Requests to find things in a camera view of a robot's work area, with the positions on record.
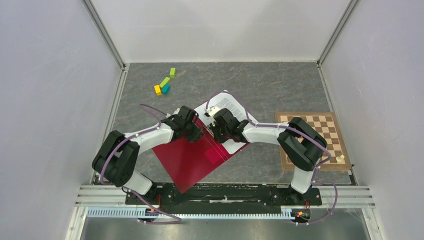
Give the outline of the printed text paper sheet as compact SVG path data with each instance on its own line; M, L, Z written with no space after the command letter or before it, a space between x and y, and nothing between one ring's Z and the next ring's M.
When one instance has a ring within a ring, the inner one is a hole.
M205 109L211 108L213 106L219 107L220 109L228 109L231 111L234 117L239 121L246 120L246 111L241 103L236 100L232 95L227 93L219 93L213 96L209 101L205 101L201 105L194 108L198 113L200 126L204 131L203 139L210 144L210 148L206 150L205 155L209 158L224 159L230 158L232 155L236 154L238 151L243 149L248 145L248 143L243 142L234 142L232 139L227 140L225 143L219 143L214 140L212 131L210 130L210 124L213 124L213 118L206 117L204 115Z

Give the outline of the red clip file folder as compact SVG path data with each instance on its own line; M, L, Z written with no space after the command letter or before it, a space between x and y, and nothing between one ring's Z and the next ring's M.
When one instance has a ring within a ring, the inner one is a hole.
M203 132L198 141L188 142L181 138L152 149L182 194L247 146L231 139L221 144L214 140L200 119L196 125Z

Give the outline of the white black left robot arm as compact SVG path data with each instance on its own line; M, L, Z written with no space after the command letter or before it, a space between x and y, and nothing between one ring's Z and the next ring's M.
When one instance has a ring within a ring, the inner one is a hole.
M113 130L91 167L100 175L100 182L107 180L115 187L130 189L143 203L151 204L157 198L157 191L152 180L135 170L139 154L182 138L190 143L198 141L203 136L196 125L198 116L194 109L184 105L164 119L157 117L156 125L143 130L128 133Z

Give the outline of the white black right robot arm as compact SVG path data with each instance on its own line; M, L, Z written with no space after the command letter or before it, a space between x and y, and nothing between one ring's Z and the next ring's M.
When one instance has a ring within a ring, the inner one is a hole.
M289 199L302 204L309 198L309 189L328 143L305 120L294 117L287 123L256 123L249 117L238 120L227 108L211 107L206 109L210 118L209 129L216 141L225 143L266 143L279 145L294 164L293 178L290 182Z

